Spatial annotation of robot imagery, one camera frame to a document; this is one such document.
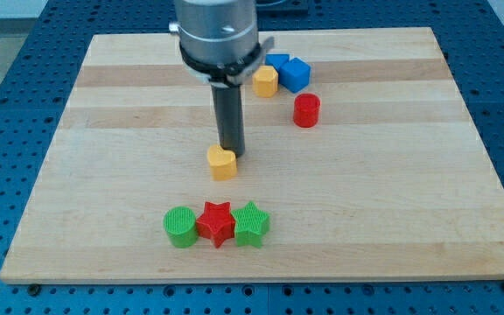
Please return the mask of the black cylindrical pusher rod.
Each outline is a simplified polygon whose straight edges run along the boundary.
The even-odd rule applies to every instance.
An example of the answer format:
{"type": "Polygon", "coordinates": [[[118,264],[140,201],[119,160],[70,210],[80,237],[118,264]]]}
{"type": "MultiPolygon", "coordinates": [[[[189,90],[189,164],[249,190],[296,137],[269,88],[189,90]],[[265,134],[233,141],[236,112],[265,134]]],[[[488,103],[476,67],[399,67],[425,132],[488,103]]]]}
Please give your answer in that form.
{"type": "Polygon", "coordinates": [[[237,158],[245,152],[241,88],[212,87],[220,146],[237,158]]]}

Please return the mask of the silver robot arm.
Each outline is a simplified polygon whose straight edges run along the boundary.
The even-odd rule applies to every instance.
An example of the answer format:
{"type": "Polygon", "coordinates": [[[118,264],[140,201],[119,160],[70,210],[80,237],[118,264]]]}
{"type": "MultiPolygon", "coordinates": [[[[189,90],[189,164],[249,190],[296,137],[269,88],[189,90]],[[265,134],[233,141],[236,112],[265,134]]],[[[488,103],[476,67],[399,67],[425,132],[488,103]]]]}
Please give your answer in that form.
{"type": "Polygon", "coordinates": [[[245,152],[242,85],[264,62],[275,39],[259,40],[254,0],[174,0],[178,36],[188,71],[211,86],[219,144],[245,152]]]}

